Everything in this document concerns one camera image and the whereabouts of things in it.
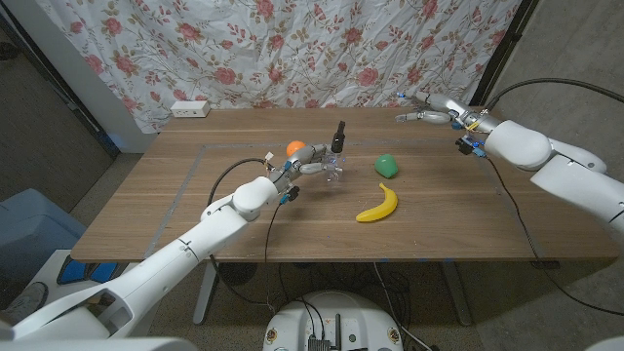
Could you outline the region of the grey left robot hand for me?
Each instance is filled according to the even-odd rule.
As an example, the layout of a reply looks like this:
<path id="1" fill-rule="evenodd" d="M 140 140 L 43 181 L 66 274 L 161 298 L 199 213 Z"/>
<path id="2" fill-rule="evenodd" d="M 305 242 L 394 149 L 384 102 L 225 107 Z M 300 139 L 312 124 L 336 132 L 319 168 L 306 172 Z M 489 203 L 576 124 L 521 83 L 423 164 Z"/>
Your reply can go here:
<path id="1" fill-rule="evenodd" d="M 329 144 L 306 145 L 271 171 L 268 178 L 279 192 L 284 192 L 300 176 L 314 174 L 325 174 L 328 181 L 338 180 L 343 174 L 343 157 Z"/>

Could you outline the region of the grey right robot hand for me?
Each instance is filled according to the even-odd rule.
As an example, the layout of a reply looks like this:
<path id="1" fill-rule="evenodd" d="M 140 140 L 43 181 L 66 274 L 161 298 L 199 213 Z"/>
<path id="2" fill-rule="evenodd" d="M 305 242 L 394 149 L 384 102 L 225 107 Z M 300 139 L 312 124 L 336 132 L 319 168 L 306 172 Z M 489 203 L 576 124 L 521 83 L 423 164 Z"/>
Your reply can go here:
<path id="1" fill-rule="evenodd" d="M 500 121 L 486 112 L 477 112 L 467 104 L 441 94 L 417 92 L 413 99 L 421 103 L 413 112 L 397 115 L 395 121 L 424 121 L 442 125 L 455 123 L 460 129 L 471 133 L 490 134 Z"/>

